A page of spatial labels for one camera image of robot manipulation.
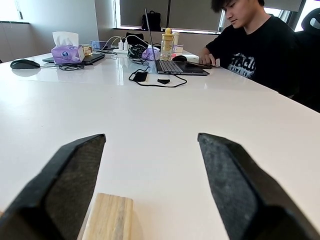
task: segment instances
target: black t-shirt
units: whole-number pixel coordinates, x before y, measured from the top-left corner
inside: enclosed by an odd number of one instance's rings
[[[299,89],[295,33],[277,17],[270,17],[251,34],[231,25],[206,48],[220,59],[221,67],[280,94],[291,96]]]

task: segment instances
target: bottle cap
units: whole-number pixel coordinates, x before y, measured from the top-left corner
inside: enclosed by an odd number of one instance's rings
[[[167,27],[165,29],[165,34],[162,34],[162,40],[169,40],[172,41],[173,40],[174,35],[171,33],[171,28]]]

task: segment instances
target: backpack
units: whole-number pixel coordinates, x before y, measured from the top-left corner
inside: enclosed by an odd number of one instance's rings
[[[154,32],[161,32],[161,14],[159,12],[150,11],[148,14],[150,30]],[[147,18],[144,14],[142,16],[142,30],[148,30]]]

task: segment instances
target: black mouse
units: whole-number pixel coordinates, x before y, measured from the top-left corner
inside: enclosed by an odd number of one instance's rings
[[[39,69],[40,64],[28,59],[19,59],[19,60],[14,60],[10,64],[10,67],[12,69]]]
[[[175,62],[187,62],[187,58],[185,56],[179,55],[179,56],[175,56],[172,61]]]

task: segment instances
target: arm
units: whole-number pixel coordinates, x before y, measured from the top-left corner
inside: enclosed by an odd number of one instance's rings
[[[218,37],[212,42],[208,43],[201,51],[199,56],[199,63],[205,65],[216,65],[216,60],[220,58],[225,49],[226,42],[228,41],[228,33],[230,32],[227,27]]]

